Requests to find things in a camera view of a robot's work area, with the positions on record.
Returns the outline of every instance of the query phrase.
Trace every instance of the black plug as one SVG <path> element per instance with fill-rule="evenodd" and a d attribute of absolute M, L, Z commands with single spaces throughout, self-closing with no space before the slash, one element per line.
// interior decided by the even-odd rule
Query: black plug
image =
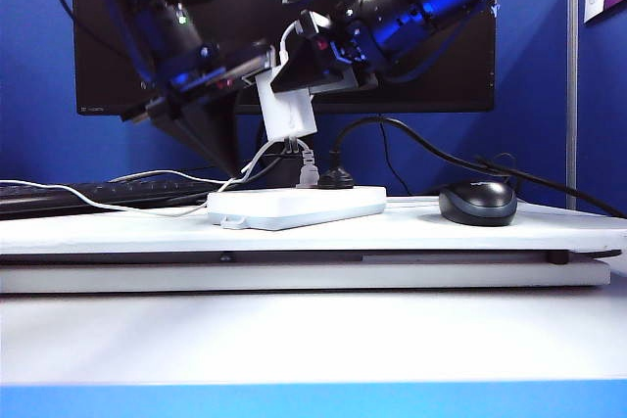
<path fill-rule="evenodd" d="M 320 176 L 317 187 L 321 190 L 344 190 L 353 188 L 355 180 L 340 163 L 340 151 L 329 152 L 331 167 Z"/>

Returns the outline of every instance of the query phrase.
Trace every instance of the blue cubicle wall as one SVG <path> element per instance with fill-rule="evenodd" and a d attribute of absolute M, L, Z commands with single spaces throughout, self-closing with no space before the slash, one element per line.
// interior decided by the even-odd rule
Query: blue cubicle wall
<path fill-rule="evenodd" d="M 496 109 L 487 114 L 398 116 L 445 150 L 471 159 L 501 152 L 519 167 L 565 174 L 566 0 L 501 0 Z M 0 177 L 103 180 L 155 167 L 202 162 L 148 123 L 74 113 L 72 25 L 57 0 L 0 0 Z M 356 116 L 319 116 L 318 155 Z M 254 153 L 257 116 L 242 116 L 242 156 Z M 389 131 L 392 162 L 414 192 L 468 176 Z M 346 167 L 360 184 L 403 194 L 384 161 L 376 126 L 347 140 Z M 530 201 L 563 206 L 554 192 L 524 185 Z"/>
<path fill-rule="evenodd" d="M 627 210 L 627 2 L 588 23 L 579 14 L 577 184 Z"/>

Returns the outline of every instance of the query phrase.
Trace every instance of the white desk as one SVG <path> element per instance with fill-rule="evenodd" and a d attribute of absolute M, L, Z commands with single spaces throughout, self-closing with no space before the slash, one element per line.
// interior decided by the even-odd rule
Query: white desk
<path fill-rule="evenodd" d="M 510 226 L 472 227 L 443 218 L 435 198 L 400 198 L 279 232 L 106 213 L 0 222 L 0 242 L 3 293 L 599 285 L 605 265 L 555 265 L 546 252 L 624 250 L 627 221 L 523 203 Z"/>
<path fill-rule="evenodd" d="M 603 288 L 3 300 L 6 384 L 627 378 Z"/>
<path fill-rule="evenodd" d="M 373 220 L 390 230 L 377 231 Z M 437 230 L 445 227 L 446 236 Z M 83 255 L 348 249 L 357 240 L 369 249 L 594 251 L 624 248 L 626 228 L 623 220 L 524 204 L 510 227 L 464 227 L 441 219 L 429 199 L 279 233 L 224 231 L 202 215 L 0 223 L 3 254 Z M 625 270 L 623 257 L 607 261 Z M 602 288 L 5 298 L 1 372 L 4 384 L 627 378 L 625 319 L 627 278 L 619 275 Z"/>

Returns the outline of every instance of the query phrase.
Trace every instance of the white cable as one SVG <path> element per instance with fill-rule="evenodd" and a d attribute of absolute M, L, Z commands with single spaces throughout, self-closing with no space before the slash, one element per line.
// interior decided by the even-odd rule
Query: white cable
<path fill-rule="evenodd" d="M 290 25 L 285 28 L 283 31 L 283 35 L 281 36 L 281 42 L 279 43 L 278 49 L 278 60 L 281 65 L 287 63 L 287 60 L 290 59 L 290 55 L 287 52 L 287 46 L 285 43 L 287 42 L 287 37 L 296 29 L 296 22 L 290 23 Z"/>
<path fill-rule="evenodd" d="M 297 139 L 298 144 L 305 149 L 306 151 L 308 151 L 310 149 L 310 147 L 303 141 L 301 141 L 300 139 Z M 162 174 L 162 173 L 174 173 L 180 176 L 184 176 L 185 178 L 189 178 L 191 180 L 196 180 L 196 181 L 207 181 L 207 182 L 217 182 L 219 184 L 222 184 L 222 186 L 217 190 L 219 193 L 224 191 L 226 188 L 228 188 L 230 185 L 232 185 L 233 183 L 245 183 L 246 180 L 248 180 L 248 178 L 250 178 L 251 173 L 253 172 L 253 168 L 255 168 L 255 165 L 257 164 L 257 162 L 259 161 L 259 159 L 265 154 L 265 152 L 267 151 L 267 149 L 272 146 L 273 144 L 275 144 L 276 142 L 271 141 L 271 142 L 266 142 L 255 154 L 255 156 L 253 157 L 253 159 L 241 169 L 241 172 L 244 173 L 244 175 L 241 178 L 230 178 L 229 180 L 226 181 L 218 181 L 218 180 L 205 180 L 203 178 L 196 178 L 194 176 L 191 175 L 186 175 L 185 173 L 181 173 L 179 171 L 175 171 L 175 170 L 153 170 L 153 171 L 145 171 L 143 173 L 135 173 L 134 175 L 128 175 L 128 176 L 123 176 L 120 178 L 116 178 L 114 180 L 111 180 L 111 182 L 118 182 L 118 181 L 122 181 L 125 178 L 128 177 L 135 177 L 135 176 L 151 176 L 151 175 L 155 175 L 155 174 Z M 139 212 L 142 214 L 150 214 L 150 215 L 159 215 L 159 216 L 163 216 L 163 217 L 182 217 L 184 215 L 188 215 L 191 214 L 193 212 L 196 212 L 197 210 L 200 210 L 202 208 L 205 208 L 207 206 L 207 202 L 202 203 L 201 205 L 194 207 L 192 209 L 187 209 L 184 212 L 176 212 L 176 213 L 171 213 L 171 212 L 157 212 L 154 210 L 150 210 L 150 209 L 138 209 L 138 208 L 130 208 L 127 206 L 118 206 L 118 205 L 107 205 L 104 203 L 98 203 L 97 201 L 93 201 L 91 199 L 89 199 L 88 197 L 86 197 L 85 195 L 83 195 L 82 193 L 80 193 L 78 190 L 74 189 L 71 186 L 66 186 L 66 185 L 45 185 L 42 183 L 34 183 L 32 181 L 24 181 L 24 180 L 0 180 L 0 185 L 24 185 L 24 186 L 33 186 L 35 188 L 43 188 L 43 189 L 48 189 L 48 190 L 65 190 L 65 191 L 69 191 L 70 193 L 76 195 L 77 197 L 79 197 L 81 200 L 83 200 L 84 202 L 86 202 L 87 204 L 89 204 L 90 206 L 93 206 L 94 208 L 98 208 L 98 209 L 108 209 L 108 210 L 122 210 L 122 211 L 126 211 L 126 212 Z"/>
<path fill-rule="evenodd" d="M 297 139 L 297 142 L 301 146 L 301 148 L 303 148 L 304 150 L 306 150 L 306 151 L 310 150 L 310 146 L 308 146 L 304 141 L 302 141 L 300 139 Z M 256 160 L 255 160 L 255 158 L 253 158 L 251 160 L 251 163 L 253 163 L 253 162 L 257 163 L 257 161 L 259 160 L 260 157 L 261 156 L 259 156 Z M 242 173 L 244 173 L 248 169 L 248 165 L 246 165 L 244 168 L 242 168 Z M 207 179 L 207 178 L 199 178 L 197 176 L 188 175 L 187 173 L 183 173 L 183 172 L 180 172 L 180 171 L 177 171 L 177 170 L 150 170 L 150 171 L 142 171 L 142 172 L 139 172 L 139 173 L 132 173 L 130 175 L 119 176 L 118 178 L 114 178 L 113 180 L 109 180 L 109 182 L 110 183 L 118 183 L 118 182 L 121 182 L 121 181 L 125 181 L 127 179 L 138 179 L 138 178 L 143 178 L 143 177 L 147 177 L 147 176 L 156 176 L 156 175 L 164 175 L 164 174 L 178 175 L 178 176 L 182 176 L 183 178 L 187 178 L 189 180 L 200 181 L 202 183 L 212 183 L 214 185 L 224 185 L 225 183 L 228 183 L 230 185 L 230 184 L 233 183 L 233 181 L 231 181 L 231 180 L 211 180 L 211 179 Z"/>
<path fill-rule="evenodd" d="M 83 201 L 88 203 L 90 206 L 93 206 L 94 208 L 109 209 L 109 210 L 123 210 L 123 211 L 127 211 L 127 212 L 139 212 L 139 213 L 142 213 L 142 214 L 161 215 L 161 216 L 164 216 L 164 217 L 182 217 L 183 215 L 188 215 L 188 214 L 191 214 L 192 212 L 196 212 L 197 210 L 202 209 L 202 208 L 204 208 L 207 205 L 207 203 L 202 203 L 200 206 L 197 206 L 197 207 L 192 208 L 192 209 L 188 209 L 188 210 L 186 210 L 184 212 L 178 212 L 178 213 L 156 212 L 156 211 L 152 211 L 150 209 L 138 209 L 138 208 L 130 208 L 130 207 L 127 207 L 127 206 L 106 205 L 104 203 L 98 203 L 96 201 L 93 201 L 93 200 L 87 198 L 85 195 L 83 195 L 78 190 L 74 189 L 73 187 L 66 186 L 66 185 L 44 185 L 44 184 L 41 184 L 41 183 L 34 183 L 32 181 L 23 181 L 23 180 L 0 180 L 0 184 L 2 184 L 2 185 L 34 186 L 35 188 L 43 188 L 43 189 L 47 189 L 47 190 L 65 190 L 65 191 L 69 191 L 70 193 L 75 194 L 80 199 L 82 199 Z"/>

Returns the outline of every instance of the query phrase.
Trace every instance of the black monitor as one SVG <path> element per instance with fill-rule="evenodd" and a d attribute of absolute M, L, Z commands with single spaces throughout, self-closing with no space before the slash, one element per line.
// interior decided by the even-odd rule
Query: black monitor
<path fill-rule="evenodd" d="M 325 0 L 312 10 L 328 9 Z M 122 42 L 100 0 L 73 0 L 78 18 L 99 37 L 123 50 Z M 214 0 L 190 9 L 206 39 L 236 46 L 265 38 L 278 47 L 298 9 L 281 0 Z M 413 53 L 429 57 L 448 37 L 445 30 L 422 43 Z M 468 22 L 452 46 L 433 67 L 405 84 L 382 84 L 376 89 L 318 95 L 317 113 L 482 112 L 494 107 L 495 20 L 483 12 Z M 124 116 L 151 99 L 130 61 L 117 56 L 80 28 L 74 31 L 76 109 L 81 115 Z M 259 113 L 255 87 L 240 92 L 238 113 Z"/>

